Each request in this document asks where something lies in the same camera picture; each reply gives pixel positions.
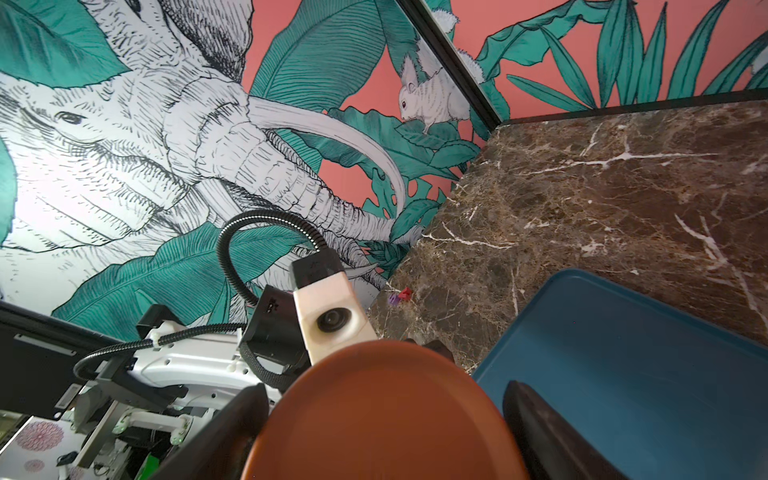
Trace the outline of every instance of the marble surface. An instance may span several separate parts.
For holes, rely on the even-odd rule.
[[[767,237],[768,101],[501,127],[370,318],[472,371],[577,267],[768,345]]]

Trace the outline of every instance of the elephant tusk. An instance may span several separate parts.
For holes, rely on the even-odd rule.
[[[392,182],[397,215],[406,204],[406,184],[395,161],[371,137],[328,115],[258,97],[248,98],[248,118],[259,128],[290,128],[348,145],[371,159]]]
[[[371,263],[370,265],[358,266],[355,268],[345,268],[344,272],[346,273],[347,278],[351,280],[353,278],[357,278],[358,276],[363,276],[370,271],[373,271],[378,266],[378,263]]]

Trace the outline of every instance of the white squirrel illustration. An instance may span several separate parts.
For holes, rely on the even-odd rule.
[[[435,10],[432,12],[443,33],[449,33],[458,23],[458,18],[451,12]],[[467,120],[469,102],[458,89],[451,76],[442,67],[423,38],[419,38],[416,50],[419,65],[428,79],[419,84],[416,66],[410,55],[406,55],[402,64],[399,106],[404,121],[419,119],[424,122],[426,134],[433,124],[450,120]],[[482,68],[474,58],[463,50],[458,56],[464,62],[472,78],[478,83],[484,81]]]
[[[766,64],[768,64],[768,48],[757,54],[752,62],[752,75],[756,74]]]

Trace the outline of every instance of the elephant eye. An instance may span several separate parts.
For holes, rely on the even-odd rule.
[[[78,114],[73,114],[68,111],[60,111],[56,114],[57,120],[63,120],[68,124],[79,125],[85,117]]]

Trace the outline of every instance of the green leaf illustration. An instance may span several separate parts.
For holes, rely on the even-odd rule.
[[[624,49],[624,35],[627,31],[629,31],[627,0],[614,0],[608,9],[608,14],[605,15],[598,40],[598,84],[601,108],[605,108],[611,99],[611,92],[614,90],[614,83],[621,67],[621,52]]]
[[[447,121],[432,125],[426,134],[421,120],[407,121],[395,127],[395,130],[412,144],[431,150],[438,150],[446,142],[459,138],[456,126]]]
[[[732,91],[736,82],[763,50],[768,48],[768,31],[755,38],[739,53],[704,90],[704,95],[722,94]]]
[[[81,87],[128,71],[77,0],[0,0],[0,71],[49,87]]]
[[[592,96],[592,90],[589,88],[587,79],[584,77],[584,72],[581,71],[574,58],[571,57],[571,54],[568,53],[568,50],[565,49],[558,38],[549,33],[546,28],[542,28],[541,32],[544,33],[544,37],[547,39],[552,55],[554,55],[554,62],[557,64],[565,84],[588,107],[597,108],[598,106],[594,103],[594,97]]]
[[[389,58],[392,60],[392,66],[395,67],[397,74],[402,73],[402,63],[406,55],[412,59],[418,58],[416,55],[416,29],[408,20],[406,14],[392,0],[376,0],[376,8],[382,22],[382,30],[386,39]]]
[[[416,182],[416,193],[413,194],[413,197],[408,197],[408,199],[406,200],[406,206],[408,206],[414,200],[422,200],[427,198],[427,195],[429,195],[429,191],[432,189],[432,184],[430,184],[426,180],[417,178],[414,181]]]
[[[137,338],[136,322],[144,313],[135,292],[143,290],[185,323],[209,313],[220,298],[224,274],[216,256],[219,229],[204,223],[164,243],[153,257],[110,265],[83,283],[53,316],[122,340]],[[261,275],[278,258],[304,241],[301,233],[283,227],[262,227],[236,233],[230,246],[241,278]]]
[[[397,164],[400,174],[406,179],[406,183],[408,180],[429,174],[458,180],[450,171],[429,165],[432,160],[431,150],[407,141],[398,133],[396,128],[402,125],[398,118],[387,117],[375,110],[364,114],[354,107],[348,107],[344,111],[333,108],[328,111],[328,115],[360,130],[381,145]],[[299,136],[304,139],[307,145],[319,151],[323,158],[344,167],[359,165],[366,172],[368,178],[374,178],[373,168],[376,165],[357,150],[338,141],[313,134],[299,133]]]
[[[378,241],[361,242],[361,246],[369,249],[369,255],[373,262],[378,263],[379,267],[384,269],[382,275],[385,278],[389,278],[389,275],[410,250],[410,247],[405,244]]]
[[[392,188],[392,183],[385,174],[379,172],[378,168],[374,167],[372,173],[371,190],[376,195],[379,204],[376,205],[369,198],[366,198],[362,205],[362,211],[382,218],[393,218],[397,209],[395,208],[395,190]]]
[[[280,138],[285,140],[285,142],[296,151],[301,159],[304,160],[304,163],[306,163],[313,172],[317,173],[320,171],[320,165],[323,163],[323,156],[319,151],[311,148],[299,135],[287,128],[280,128],[276,132]]]
[[[445,194],[442,192],[442,190],[438,190],[438,193],[437,193],[438,208],[428,210],[427,213],[424,214],[424,217],[422,217],[421,224],[424,225],[425,227],[429,225],[432,222],[432,218],[434,218],[435,215],[437,215],[437,213],[439,212],[439,206],[443,205],[444,203],[445,203]]]
[[[314,111],[340,107],[384,52],[373,0],[305,0],[273,40],[250,94]]]
[[[472,107],[469,108],[469,120],[472,122],[472,128],[475,130],[478,137],[483,140],[488,140],[491,137],[491,131],[485,126],[485,123],[480,120],[479,115],[477,115],[475,109]]]
[[[493,109],[496,110],[496,113],[502,121],[509,120],[509,104],[504,99],[502,93],[498,91],[498,88],[496,88],[496,80],[491,79],[482,82],[480,84],[480,89],[483,90],[485,96],[488,97],[491,105],[493,105]]]
[[[214,309],[210,312],[208,318],[208,325],[213,323],[229,323],[230,322],[230,304],[232,303],[232,297],[235,296],[235,292],[229,282],[224,280],[224,285],[221,287],[221,294],[219,299],[216,300]]]
[[[16,169],[0,138],[0,245],[11,233],[16,205]]]
[[[640,69],[643,66],[644,40],[640,30],[640,21],[634,2],[627,8],[627,30],[624,32],[624,47],[621,50],[621,66],[616,77],[619,90],[619,102],[631,105],[637,97],[637,83],[640,80]]]
[[[443,145],[432,157],[432,165],[437,168],[450,168],[468,161],[473,161],[480,153],[480,147],[467,140],[454,140]]]
[[[753,90],[754,88],[768,88],[768,64],[763,65],[752,75],[744,90]]]
[[[573,98],[568,97],[566,94],[562,94],[553,88],[549,88],[547,85],[538,83],[537,81],[515,77],[514,75],[507,75],[507,79],[525,93],[533,95],[539,100],[554,105],[557,108],[562,108],[565,111],[589,110]]]
[[[710,9],[699,25],[696,26],[694,33],[690,35],[683,48],[683,53],[677,59],[677,64],[672,72],[670,79],[670,91],[667,99],[693,97],[696,91],[696,80],[701,71],[701,64],[704,62],[704,55],[707,54],[707,48],[710,45],[712,31],[717,25],[717,19],[723,9],[728,5],[729,0],[720,0]]]
[[[612,2],[569,0],[538,17],[497,31],[485,39],[477,57],[477,62],[485,72],[485,80],[498,77],[501,73],[499,62],[502,59],[525,66],[541,62],[549,50],[541,27],[546,27],[555,37],[563,38],[580,20],[602,23]]]
[[[411,230],[411,228],[413,228],[413,226],[416,225],[427,212],[432,209],[437,210],[438,207],[440,207],[440,204],[434,200],[424,199],[412,201],[405,209],[403,209],[400,216],[397,217],[397,220],[395,220],[395,224],[392,225],[392,232],[389,235],[389,239],[395,240],[402,237],[408,233],[408,230]]]
[[[661,9],[654,33],[650,37],[648,50],[640,68],[640,81],[637,83],[637,103],[656,101],[661,89],[661,74],[664,72],[664,50],[667,48],[667,3]]]

